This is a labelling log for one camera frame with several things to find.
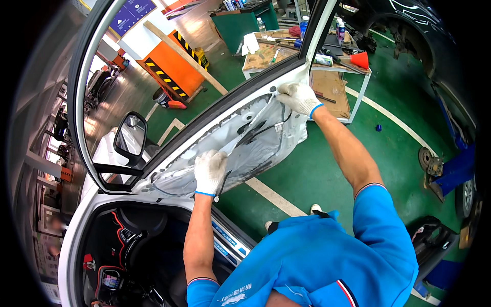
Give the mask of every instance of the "yellow bucket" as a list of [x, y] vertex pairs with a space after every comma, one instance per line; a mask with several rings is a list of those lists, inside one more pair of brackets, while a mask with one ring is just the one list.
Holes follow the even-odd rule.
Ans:
[[198, 59], [201, 61], [201, 64], [204, 65], [205, 68], [208, 68], [210, 66], [210, 63], [206, 59], [205, 52], [203, 48], [198, 47], [193, 49], [194, 53], [198, 56]]

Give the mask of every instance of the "display screen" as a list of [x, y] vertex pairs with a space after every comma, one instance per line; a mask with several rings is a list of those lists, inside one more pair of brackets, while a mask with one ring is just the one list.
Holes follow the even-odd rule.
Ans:
[[120, 278], [117, 276], [104, 274], [104, 278], [102, 278], [102, 283], [111, 289], [117, 289], [119, 286], [119, 280]]

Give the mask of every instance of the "purple sign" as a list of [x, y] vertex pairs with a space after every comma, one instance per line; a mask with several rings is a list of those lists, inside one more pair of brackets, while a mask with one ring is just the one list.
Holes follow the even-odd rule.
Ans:
[[151, 0], [127, 0], [109, 26], [119, 37], [129, 31], [140, 19], [148, 15], [155, 4]]

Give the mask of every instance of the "blue car lift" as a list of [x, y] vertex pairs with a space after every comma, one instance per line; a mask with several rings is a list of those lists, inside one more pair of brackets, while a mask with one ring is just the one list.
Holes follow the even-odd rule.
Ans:
[[452, 118], [447, 105], [440, 94], [436, 91], [435, 84], [431, 87], [435, 93], [438, 105], [440, 105], [443, 117], [447, 123], [450, 135], [455, 142], [455, 145], [460, 150], [460, 154], [445, 162], [443, 174], [430, 178], [429, 187], [438, 198], [443, 201], [445, 196], [453, 191], [458, 185], [472, 180], [474, 178], [474, 150], [475, 144], [469, 144], [470, 140], [466, 140], [461, 128]]

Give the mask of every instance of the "forearm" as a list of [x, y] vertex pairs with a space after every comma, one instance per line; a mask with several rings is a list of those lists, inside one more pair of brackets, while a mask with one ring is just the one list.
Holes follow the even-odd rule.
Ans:
[[312, 118], [324, 133], [354, 195], [369, 183], [383, 184], [379, 168], [365, 146], [326, 107], [317, 108]]
[[212, 271], [213, 263], [213, 229], [211, 196], [196, 194], [194, 209], [184, 241], [184, 267], [186, 280], [196, 277], [216, 279]]

